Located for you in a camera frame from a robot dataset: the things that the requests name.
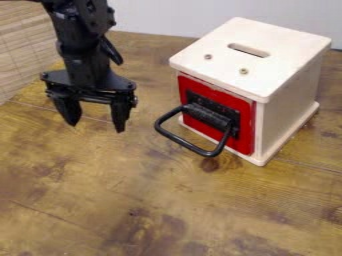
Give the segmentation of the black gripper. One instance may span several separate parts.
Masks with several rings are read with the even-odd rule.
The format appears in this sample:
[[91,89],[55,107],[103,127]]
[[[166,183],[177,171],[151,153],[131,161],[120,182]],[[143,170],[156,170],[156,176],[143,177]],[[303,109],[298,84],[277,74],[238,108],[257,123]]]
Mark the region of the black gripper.
[[110,67],[110,61],[118,65],[123,58],[108,39],[102,36],[86,47],[82,40],[78,48],[68,49],[58,43],[66,68],[47,71],[40,79],[46,82],[47,96],[52,99],[64,121],[75,126],[82,117],[80,101],[108,104],[118,133],[126,129],[131,109],[138,105],[134,94],[136,84],[119,76]]

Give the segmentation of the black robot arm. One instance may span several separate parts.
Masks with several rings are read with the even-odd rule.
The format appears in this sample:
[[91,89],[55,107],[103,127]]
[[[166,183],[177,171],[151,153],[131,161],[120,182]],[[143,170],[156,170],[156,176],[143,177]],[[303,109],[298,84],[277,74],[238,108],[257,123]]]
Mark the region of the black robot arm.
[[82,102],[107,104],[115,130],[123,132],[138,105],[136,84],[111,70],[123,57],[106,37],[116,25],[107,0],[30,0],[43,5],[56,32],[56,49],[66,68],[44,72],[46,93],[70,125],[76,125]]

